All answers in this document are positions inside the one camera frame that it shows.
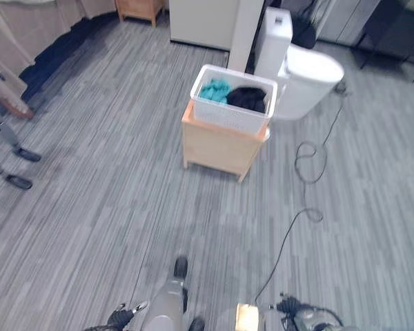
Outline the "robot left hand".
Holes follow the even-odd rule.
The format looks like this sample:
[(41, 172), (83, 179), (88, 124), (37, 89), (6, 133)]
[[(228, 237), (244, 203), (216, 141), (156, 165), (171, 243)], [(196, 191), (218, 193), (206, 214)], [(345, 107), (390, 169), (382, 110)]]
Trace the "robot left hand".
[(121, 303), (109, 316), (107, 326), (110, 330), (123, 330), (135, 315), (148, 307), (148, 301), (142, 301), (133, 308)]

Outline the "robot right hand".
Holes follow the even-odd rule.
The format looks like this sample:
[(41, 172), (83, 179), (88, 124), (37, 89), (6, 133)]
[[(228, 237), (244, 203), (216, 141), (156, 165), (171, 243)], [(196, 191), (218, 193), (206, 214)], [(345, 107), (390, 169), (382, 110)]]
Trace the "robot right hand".
[(284, 330), (334, 330), (344, 327), (342, 320), (330, 309), (302, 303), (289, 294), (280, 293), (281, 301), (276, 310), (284, 314)]

